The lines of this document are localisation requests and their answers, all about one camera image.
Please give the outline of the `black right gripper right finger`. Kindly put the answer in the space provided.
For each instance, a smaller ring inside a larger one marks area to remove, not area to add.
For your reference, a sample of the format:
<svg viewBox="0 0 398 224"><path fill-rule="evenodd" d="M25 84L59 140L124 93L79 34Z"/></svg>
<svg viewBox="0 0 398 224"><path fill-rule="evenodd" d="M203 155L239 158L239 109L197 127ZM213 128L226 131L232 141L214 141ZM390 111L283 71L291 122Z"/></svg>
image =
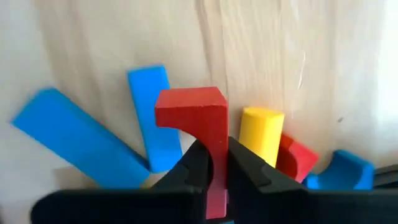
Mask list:
<svg viewBox="0 0 398 224"><path fill-rule="evenodd" d="M235 223L397 224L397 190L310 190L228 139Z"/></svg>

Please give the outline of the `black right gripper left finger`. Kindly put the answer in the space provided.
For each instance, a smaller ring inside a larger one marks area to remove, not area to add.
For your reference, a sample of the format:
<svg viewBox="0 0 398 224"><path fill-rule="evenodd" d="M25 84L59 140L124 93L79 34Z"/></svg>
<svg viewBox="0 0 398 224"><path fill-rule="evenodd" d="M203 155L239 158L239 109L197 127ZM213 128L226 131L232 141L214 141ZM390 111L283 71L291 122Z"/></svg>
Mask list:
<svg viewBox="0 0 398 224"><path fill-rule="evenodd" d="M207 148L195 141L163 178L148 189L59 190L38 200L32 223L205 223L211 172Z"/></svg>

